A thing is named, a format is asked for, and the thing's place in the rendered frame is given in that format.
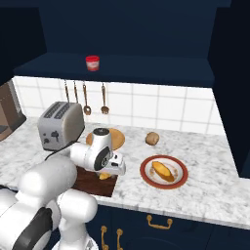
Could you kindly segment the dark wooden cutting board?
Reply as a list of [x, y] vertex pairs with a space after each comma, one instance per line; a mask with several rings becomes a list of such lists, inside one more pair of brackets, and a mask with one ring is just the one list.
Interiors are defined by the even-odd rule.
[[77, 179], [73, 186], [74, 189], [85, 191], [89, 194], [112, 197], [117, 176], [111, 176], [101, 180], [94, 172], [86, 171], [83, 168], [77, 168]]

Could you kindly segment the dark blue left cabinet door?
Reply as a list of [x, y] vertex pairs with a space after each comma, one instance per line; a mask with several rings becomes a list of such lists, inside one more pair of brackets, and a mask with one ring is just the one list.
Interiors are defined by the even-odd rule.
[[39, 0], [0, 0], [0, 86], [46, 52]]

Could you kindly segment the dark blue cupboard door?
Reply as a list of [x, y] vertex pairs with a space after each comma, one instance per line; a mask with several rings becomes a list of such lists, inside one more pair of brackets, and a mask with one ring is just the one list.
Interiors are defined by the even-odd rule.
[[87, 231], [96, 241], [100, 250], [102, 250], [101, 226], [107, 227], [107, 232], [104, 234], [104, 242], [108, 245], [108, 250], [111, 250], [111, 215], [110, 210], [103, 205], [98, 206], [95, 218], [86, 224]]
[[117, 229], [122, 229], [123, 234], [120, 237], [120, 244], [123, 250], [126, 250], [126, 244], [130, 237], [129, 226], [131, 224], [130, 214], [124, 209], [112, 208], [111, 209], [111, 223], [114, 235], [114, 247], [117, 250]]

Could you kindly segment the round light wooden board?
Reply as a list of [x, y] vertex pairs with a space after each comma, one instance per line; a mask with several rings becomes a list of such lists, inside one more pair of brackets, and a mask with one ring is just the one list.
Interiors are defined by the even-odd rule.
[[[124, 134], [114, 128], [109, 128], [109, 132], [111, 134], [111, 141], [112, 141], [112, 149], [117, 150], [121, 148], [125, 143], [125, 136]], [[86, 138], [86, 144], [91, 145], [92, 144], [92, 133], [89, 133]]]

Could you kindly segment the dark blue open cabinet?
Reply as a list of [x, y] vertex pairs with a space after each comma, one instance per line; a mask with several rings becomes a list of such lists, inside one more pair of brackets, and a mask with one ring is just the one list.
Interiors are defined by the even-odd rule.
[[[210, 88], [216, 12], [231, 0], [41, 0], [47, 52], [16, 75]], [[100, 68], [85, 58], [99, 56]]]

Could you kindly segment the orange elongated pastry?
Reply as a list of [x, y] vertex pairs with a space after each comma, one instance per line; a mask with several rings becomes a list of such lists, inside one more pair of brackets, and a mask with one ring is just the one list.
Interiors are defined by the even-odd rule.
[[156, 174], [163, 180], [167, 182], [174, 182], [175, 178], [172, 175], [171, 171], [161, 162], [153, 161], [151, 163], [152, 168], [156, 172]]

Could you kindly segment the red-rimmed white plate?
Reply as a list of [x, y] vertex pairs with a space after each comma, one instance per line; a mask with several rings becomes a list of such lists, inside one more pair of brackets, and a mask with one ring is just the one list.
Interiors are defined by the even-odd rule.
[[[165, 165], [174, 177], [173, 182], [162, 179], [152, 167], [153, 162]], [[188, 179], [188, 169], [179, 159], [168, 155], [154, 155], [146, 158], [140, 168], [142, 178], [151, 186], [160, 189], [181, 187]]]

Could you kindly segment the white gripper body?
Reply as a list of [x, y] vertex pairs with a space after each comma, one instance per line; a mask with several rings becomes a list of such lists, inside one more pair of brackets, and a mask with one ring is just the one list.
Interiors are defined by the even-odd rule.
[[114, 153], [106, 165], [107, 172], [112, 175], [123, 176], [126, 172], [126, 164], [121, 153]]

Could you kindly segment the silver toaster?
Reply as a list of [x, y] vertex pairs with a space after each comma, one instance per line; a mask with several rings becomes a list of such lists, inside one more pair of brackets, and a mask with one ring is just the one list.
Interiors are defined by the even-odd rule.
[[55, 151], [76, 142], [85, 129], [81, 104], [54, 102], [39, 117], [38, 132], [42, 147]]

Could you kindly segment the brown coffee machine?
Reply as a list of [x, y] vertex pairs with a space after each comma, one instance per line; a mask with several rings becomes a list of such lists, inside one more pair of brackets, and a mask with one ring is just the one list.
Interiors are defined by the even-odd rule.
[[0, 142], [9, 137], [26, 120], [13, 80], [0, 86]]

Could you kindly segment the dark blue drawer front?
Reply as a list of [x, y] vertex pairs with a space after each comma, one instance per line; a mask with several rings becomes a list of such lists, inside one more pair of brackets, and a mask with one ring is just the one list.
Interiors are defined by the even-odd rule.
[[[143, 212], [126, 212], [131, 218], [126, 250], [206, 250], [212, 231], [210, 224]], [[168, 230], [151, 228], [146, 215], [152, 216], [153, 224], [166, 226], [167, 219], [172, 219], [173, 225]]]

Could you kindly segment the hanging wooden spoon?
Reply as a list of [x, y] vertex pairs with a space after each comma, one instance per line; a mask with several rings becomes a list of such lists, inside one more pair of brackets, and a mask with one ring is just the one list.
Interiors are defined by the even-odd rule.
[[83, 107], [84, 113], [86, 115], [91, 115], [91, 108], [88, 106], [88, 102], [87, 102], [87, 87], [85, 82], [83, 82], [83, 94], [84, 94], [84, 101], [85, 101], [85, 105]]
[[108, 114], [109, 108], [105, 104], [105, 86], [102, 85], [103, 106], [101, 107], [102, 114]]

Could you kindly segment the dark blue cabinet door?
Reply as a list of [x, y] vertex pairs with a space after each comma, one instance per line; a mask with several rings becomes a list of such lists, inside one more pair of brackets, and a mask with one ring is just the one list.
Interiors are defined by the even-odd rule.
[[208, 61], [237, 173], [250, 179], [250, 0], [217, 10]]
[[0, 0], [0, 86], [46, 52], [39, 0]]

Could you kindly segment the brown round pastry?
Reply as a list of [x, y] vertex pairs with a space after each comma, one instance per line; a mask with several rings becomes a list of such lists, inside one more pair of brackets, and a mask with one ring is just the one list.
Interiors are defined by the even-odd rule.
[[155, 132], [149, 132], [146, 135], [146, 143], [150, 146], [155, 146], [159, 142], [159, 135]]

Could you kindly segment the red-lidded jam jar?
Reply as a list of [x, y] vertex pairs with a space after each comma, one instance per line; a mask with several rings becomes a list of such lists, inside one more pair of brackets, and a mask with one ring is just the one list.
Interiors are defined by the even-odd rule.
[[87, 69], [89, 71], [97, 71], [100, 68], [100, 57], [99, 56], [87, 56], [85, 58]]

